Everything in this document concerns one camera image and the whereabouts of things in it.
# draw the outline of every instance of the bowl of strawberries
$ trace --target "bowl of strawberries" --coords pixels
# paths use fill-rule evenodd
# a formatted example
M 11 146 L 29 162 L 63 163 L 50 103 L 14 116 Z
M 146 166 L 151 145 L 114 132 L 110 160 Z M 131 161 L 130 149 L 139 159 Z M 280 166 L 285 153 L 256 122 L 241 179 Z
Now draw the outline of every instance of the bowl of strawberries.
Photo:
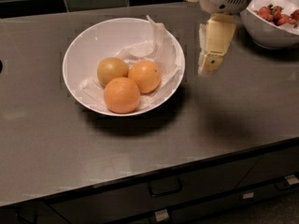
M 299 0 L 252 0 L 240 16 L 260 47 L 284 49 L 299 44 Z

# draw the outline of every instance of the kitchen counter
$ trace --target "kitchen counter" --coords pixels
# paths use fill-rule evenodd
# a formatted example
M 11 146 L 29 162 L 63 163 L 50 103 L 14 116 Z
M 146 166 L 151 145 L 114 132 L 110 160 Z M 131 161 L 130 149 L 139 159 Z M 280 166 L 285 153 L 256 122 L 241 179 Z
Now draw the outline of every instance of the kitchen counter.
M 146 15 L 163 22 L 183 48 L 186 70 L 175 94 L 131 118 L 99 115 L 78 104 L 62 76 L 72 40 L 100 21 Z M 0 20 L 0 205 L 296 139 L 298 48 L 259 48 L 236 16 L 220 70 L 202 78 L 198 28 L 207 18 L 197 4 L 177 3 Z

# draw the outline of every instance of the peeled orange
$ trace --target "peeled orange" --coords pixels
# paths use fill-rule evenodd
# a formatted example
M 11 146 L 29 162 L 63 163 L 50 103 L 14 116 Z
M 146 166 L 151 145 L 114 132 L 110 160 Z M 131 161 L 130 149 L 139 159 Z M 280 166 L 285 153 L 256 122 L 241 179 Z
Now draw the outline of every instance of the peeled orange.
M 104 102 L 115 113 L 126 114 L 137 109 L 140 91 L 136 83 L 128 77 L 112 79 L 104 89 Z
M 127 77 L 129 66 L 123 60 L 116 57 L 108 57 L 102 60 L 97 67 L 97 78 L 102 86 L 113 78 Z
M 131 67 L 128 77 L 137 84 L 141 93 L 149 93 L 159 86 L 161 71 L 156 63 L 142 60 Z

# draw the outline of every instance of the white plate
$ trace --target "white plate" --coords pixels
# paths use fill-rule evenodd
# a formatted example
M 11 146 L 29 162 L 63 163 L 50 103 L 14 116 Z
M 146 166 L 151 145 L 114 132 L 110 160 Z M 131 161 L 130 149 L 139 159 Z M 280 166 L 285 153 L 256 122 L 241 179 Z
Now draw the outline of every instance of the white plate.
M 129 114 L 116 114 L 78 88 L 87 77 L 96 80 L 97 66 L 102 59 L 114 56 L 124 47 L 151 40 L 152 29 L 146 20 L 121 18 L 103 21 L 82 32 L 71 43 L 64 56 L 63 76 L 66 87 L 82 105 L 104 115 L 128 117 L 156 108 L 177 90 L 185 70 L 185 57 L 182 48 L 169 32 L 168 34 L 172 37 L 175 45 L 179 70 L 163 87 L 163 92 L 157 91 L 155 94 L 157 99 L 154 99 L 148 106 Z

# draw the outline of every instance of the strawberry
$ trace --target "strawberry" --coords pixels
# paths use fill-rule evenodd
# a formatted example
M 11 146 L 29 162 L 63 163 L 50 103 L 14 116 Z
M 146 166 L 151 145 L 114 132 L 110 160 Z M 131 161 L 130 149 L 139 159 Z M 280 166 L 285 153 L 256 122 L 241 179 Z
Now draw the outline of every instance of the strawberry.
M 289 21 L 289 19 L 287 17 L 283 17 L 281 19 L 279 19 L 277 22 L 276 22 L 276 25 L 277 26 L 281 26 L 283 25 L 284 23 L 287 23 Z
M 258 15 L 259 17 L 261 17 L 262 19 L 266 20 L 266 21 L 273 21 L 273 15 L 271 14 L 262 14 L 262 15 Z
M 257 12 L 257 15 L 263 15 L 263 14 L 271 14 L 271 9 L 269 7 L 261 7 L 259 11 Z
M 288 19 L 288 23 L 291 25 L 295 25 L 297 23 L 297 20 L 295 19 Z
M 279 19 L 281 19 L 281 10 L 282 10 L 281 6 L 271 7 L 271 14 L 273 15 L 274 20 L 278 21 Z
M 285 13 L 281 13 L 281 19 L 289 19 L 290 16 L 288 14 L 285 14 Z
M 292 14 L 291 14 L 291 18 L 295 19 L 295 20 L 299 20 L 299 9 L 295 10 Z

